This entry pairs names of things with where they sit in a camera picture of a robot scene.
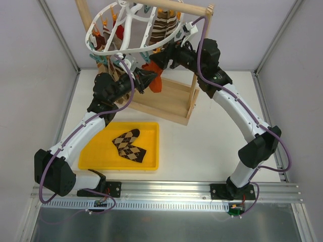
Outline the orange sock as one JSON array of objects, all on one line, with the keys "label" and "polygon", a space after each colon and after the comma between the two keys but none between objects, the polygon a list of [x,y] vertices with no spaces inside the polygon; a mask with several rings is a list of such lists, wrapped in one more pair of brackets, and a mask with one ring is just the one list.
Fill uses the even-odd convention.
[{"label": "orange sock", "polygon": [[153,61],[151,61],[150,63],[145,63],[144,65],[142,65],[142,69],[146,70],[146,71],[152,71],[152,72],[155,72],[157,74],[161,71],[159,66]]},{"label": "orange sock", "polygon": [[162,73],[158,73],[159,76],[149,85],[150,90],[153,93],[160,93],[162,91],[162,79],[161,79],[161,75]]}]

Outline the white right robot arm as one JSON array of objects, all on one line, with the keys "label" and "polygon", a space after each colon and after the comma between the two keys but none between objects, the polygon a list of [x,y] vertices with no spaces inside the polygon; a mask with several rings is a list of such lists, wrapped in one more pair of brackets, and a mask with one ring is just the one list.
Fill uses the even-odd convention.
[{"label": "white right robot arm", "polygon": [[263,122],[239,97],[232,79],[219,67],[220,55],[217,42],[206,38],[197,51],[190,42],[171,41],[149,58],[162,70],[183,66],[193,72],[200,89],[226,111],[241,131],[247,144],[238,151],[239,163],[225,187],[216,191],[218,197],[233,200],[244,194],[254,172],[274,154],[282,132],[278,126]]}]

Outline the white round clip hanger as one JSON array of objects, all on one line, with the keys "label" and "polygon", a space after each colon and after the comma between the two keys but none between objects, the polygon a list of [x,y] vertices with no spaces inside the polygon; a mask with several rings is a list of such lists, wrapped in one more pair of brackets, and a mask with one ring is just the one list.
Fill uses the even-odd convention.
[{"label": "white round clip hanger", "polygon": [[[183,6],[183,1],[114,1],[101,9],[88,23],[85,45],[95,56],[150,52],[178,37],[186,16],[182,9]],[[177,27],[164,40],[149,45],[151,31],[159,9],[176,11]],[[123,40],[116,35],[117,26],[120,24],[124,27]],[[92,32],[99,31],[103,35],[104,27],[110,30],[111,35],[104,48],[95,50],[96,40]]]}]

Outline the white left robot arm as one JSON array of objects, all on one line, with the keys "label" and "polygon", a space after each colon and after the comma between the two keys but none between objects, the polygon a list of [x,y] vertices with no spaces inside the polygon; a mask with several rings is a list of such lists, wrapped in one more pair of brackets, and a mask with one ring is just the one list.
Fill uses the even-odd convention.
[{"label": "white left robot arm", "polygon": [[157,77],[157,73],[136,68],[124,73],[118,81],[108,73],[97,74],[94,79],[93,99],[78,125],[60,142],[49,150],[39,149],[34,155],[34,179],[39,184],[39,198],[49,189],[58,196],[66,196],[72,190],[85,190],[94,196],[101,196],[106,190],[106,178],[93,169],[77,173],[71,166],[81,150],[102,131],[121,111],[115,102],[135,91],[143,93]]}]

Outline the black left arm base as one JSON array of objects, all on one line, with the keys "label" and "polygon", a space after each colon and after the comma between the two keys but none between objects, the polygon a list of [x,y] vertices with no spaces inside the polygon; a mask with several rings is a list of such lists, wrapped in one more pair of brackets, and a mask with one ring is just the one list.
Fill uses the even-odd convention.
[{"label": "black left arm base", "polygon": [[[92,190],[95,192],[108,194],[113,198],[119,198],[121,195],[122,183],[120,181],[111,181],[111,180],[106,180],[103,182],[101,181],[99,185]],[[92,193],[83,189],[83,190],[77,191],[77,197],[103,197],[103,195]]]}]

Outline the teal clothes peg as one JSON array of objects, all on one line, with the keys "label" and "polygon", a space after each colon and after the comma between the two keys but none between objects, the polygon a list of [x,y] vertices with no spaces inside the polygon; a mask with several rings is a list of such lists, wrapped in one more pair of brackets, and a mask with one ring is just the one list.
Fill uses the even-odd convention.
[{"label": "teal clothes peg", "polygon": [[150,63],[149,52],[141,52],[140,55],[147,64]]}]

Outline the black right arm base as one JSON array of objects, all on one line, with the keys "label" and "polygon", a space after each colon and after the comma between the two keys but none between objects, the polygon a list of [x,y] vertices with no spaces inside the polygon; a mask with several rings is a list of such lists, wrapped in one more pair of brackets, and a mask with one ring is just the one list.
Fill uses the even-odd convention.
[{"label": "black right arm base", "polygon": [[233,189],[231,192],[228,190],[226,184],[210,184],[210,197],[212,200],[246,200],[254,201],[256,198],[254,186],[248,184],[242,188]]}]

